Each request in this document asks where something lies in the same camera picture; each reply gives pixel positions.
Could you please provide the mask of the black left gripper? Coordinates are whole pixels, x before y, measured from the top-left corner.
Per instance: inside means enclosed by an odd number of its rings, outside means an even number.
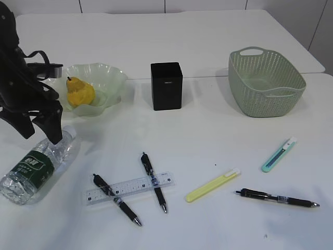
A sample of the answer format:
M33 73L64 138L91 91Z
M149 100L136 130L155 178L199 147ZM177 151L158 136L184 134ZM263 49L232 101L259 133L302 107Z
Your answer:
M59 94L44 83L60 78L62 67L44 51L26 55L18 46L1 47L1 119L25 139L35 133L34 123L54 145L62 140Z

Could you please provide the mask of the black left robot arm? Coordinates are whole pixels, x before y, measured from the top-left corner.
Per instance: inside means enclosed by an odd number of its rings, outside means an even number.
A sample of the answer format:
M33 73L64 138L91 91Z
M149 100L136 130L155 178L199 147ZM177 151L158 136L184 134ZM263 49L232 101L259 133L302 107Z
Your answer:
M62 67L50 63L44 51L22 51L14 13L1 3L1 119L25 139L34 134L34 126L53 144L62 139L59 94L44 82L61 78Z

